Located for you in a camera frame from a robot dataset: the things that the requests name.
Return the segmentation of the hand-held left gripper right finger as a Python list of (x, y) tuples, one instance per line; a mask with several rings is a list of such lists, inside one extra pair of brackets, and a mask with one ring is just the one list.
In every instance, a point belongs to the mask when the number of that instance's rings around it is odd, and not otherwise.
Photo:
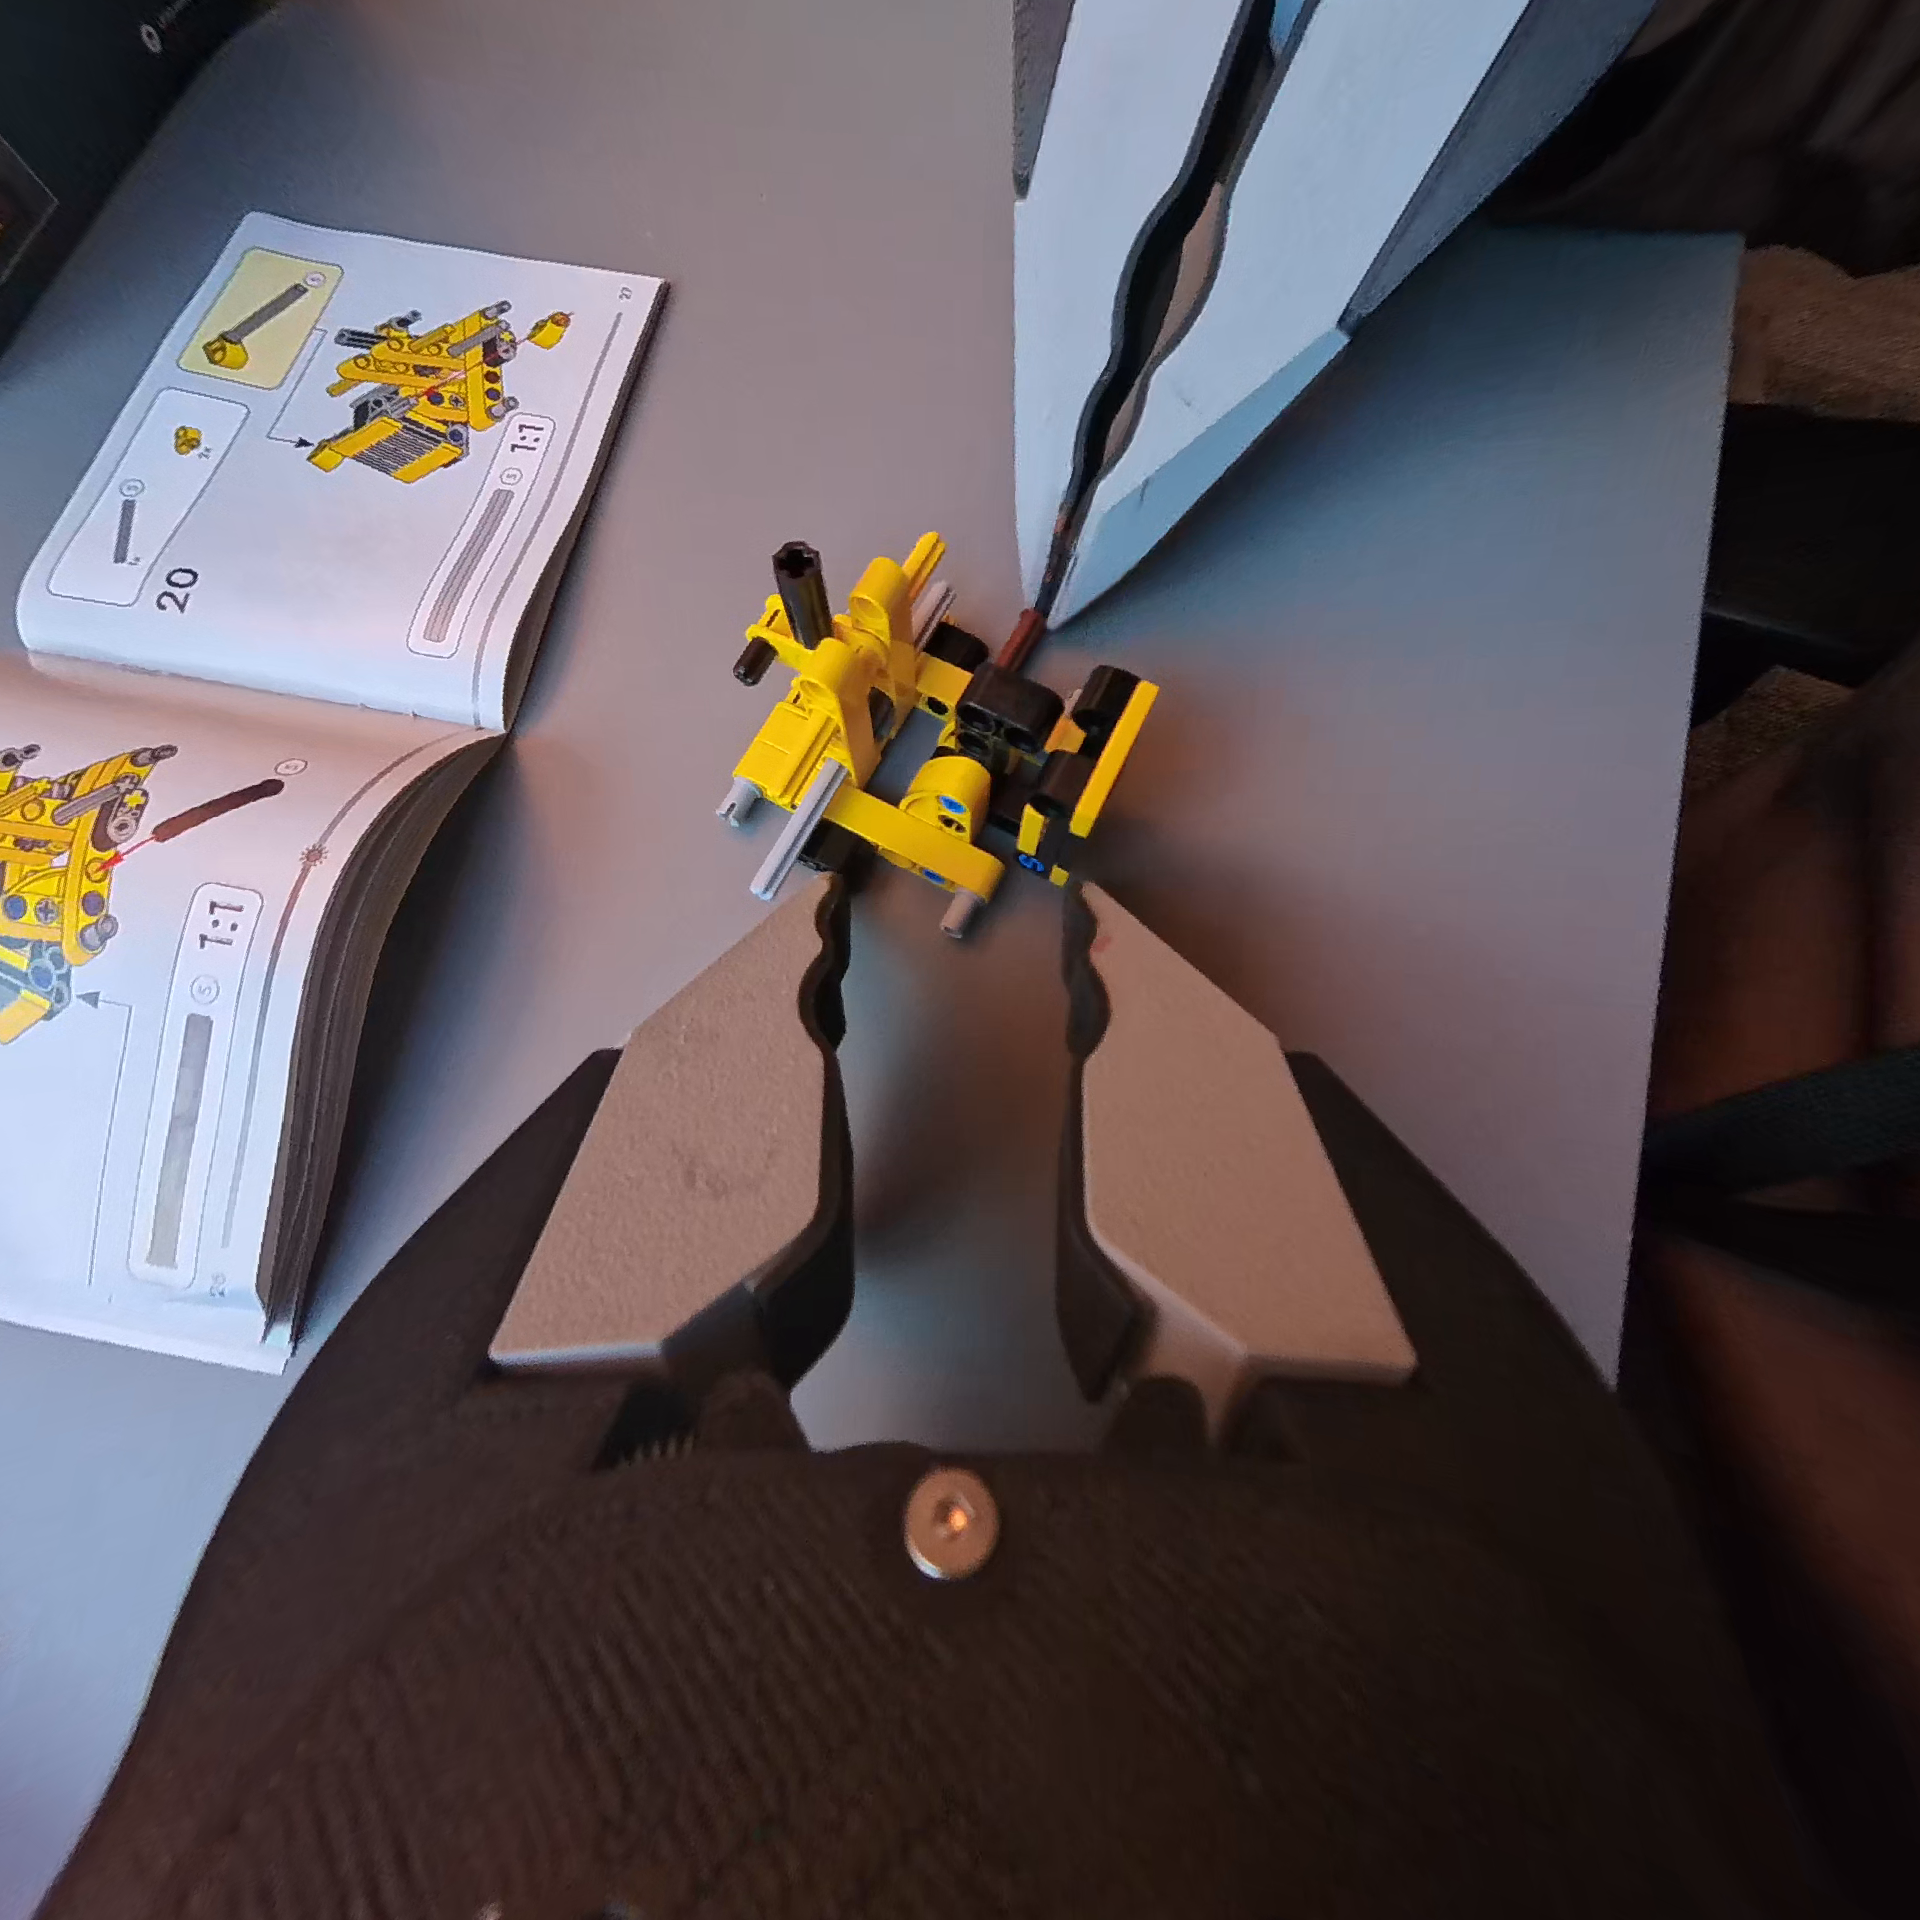
[(1056, 1315), (1085, 1398), (1409, 1382), (1418, 1355), (1278, 1039), (1095, 884), (1064, 903), (1064, 978)]

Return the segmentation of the yellow and black lego model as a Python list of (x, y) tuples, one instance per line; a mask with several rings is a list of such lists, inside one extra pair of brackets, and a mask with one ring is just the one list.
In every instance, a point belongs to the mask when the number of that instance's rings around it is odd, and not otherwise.
[(835, 612), (821, 554), (776, 552), (776, 593), (734, 675), (755, 689), (783, 665), (792, 683), (718, 810), (728, 825), (760, 804), (784, 814), (757, 902), (776, 902), (798, 867), (850, 873), (879, 855), (943, 890), (945, 935), (962, 940), (1006, 873), (990, 834), (1027, 873), (1056, 887), (1074, 875), (1161, 687), (1101, 664), (1066, 698), (997, 665), (949, 615), (945, 554), (926, 532), (903, 560), (875, 558)]

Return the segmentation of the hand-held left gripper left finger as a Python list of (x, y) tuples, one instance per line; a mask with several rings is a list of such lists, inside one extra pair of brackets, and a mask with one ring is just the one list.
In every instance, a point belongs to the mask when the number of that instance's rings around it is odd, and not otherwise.
[(817, 879), (641, 1023), (490, 1358), (641, 1377), (805, 1378), (855, 1291), (848, 892)]

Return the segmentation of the lego instruction booklet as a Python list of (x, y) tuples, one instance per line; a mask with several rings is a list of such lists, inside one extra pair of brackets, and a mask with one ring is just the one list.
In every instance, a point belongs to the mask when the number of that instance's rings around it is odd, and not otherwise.
[(17, 596), (2, 1315), (277, 1375), (665, 282), (249, 212)]

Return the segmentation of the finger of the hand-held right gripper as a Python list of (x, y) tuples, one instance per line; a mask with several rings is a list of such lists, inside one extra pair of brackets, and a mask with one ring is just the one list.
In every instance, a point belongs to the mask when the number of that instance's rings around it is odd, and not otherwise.
[(1190, 236), (1274, 68), (1274, 3), (1016, 6), (1016, 520), (1058, 608)]
[(1573, 112), (1643, 3), (1278, 3), (1049, 625), (1117, 588)]

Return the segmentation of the brown lego axle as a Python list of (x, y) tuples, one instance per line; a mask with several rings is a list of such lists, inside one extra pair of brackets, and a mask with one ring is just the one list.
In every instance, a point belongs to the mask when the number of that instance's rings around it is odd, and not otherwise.
[(1055, 521), (1053, 543), (1047, 547), (1041, 588), (1037, 591), (1032, 606), (1022, 610), (1008, 643), (1003, 643), (1003, 648), (1000, 649), (997, 665), (1016, 675), (1025, 673), (1029, 658), (1037, 655), (1041, 641), (1049, 632), (1049, 615), (1055, 610), (1055, 601), (1058, 599), (1066, 574), (1073, 566), (1085, 505), (1085, 502), (1064, 503), (1064, 511)]

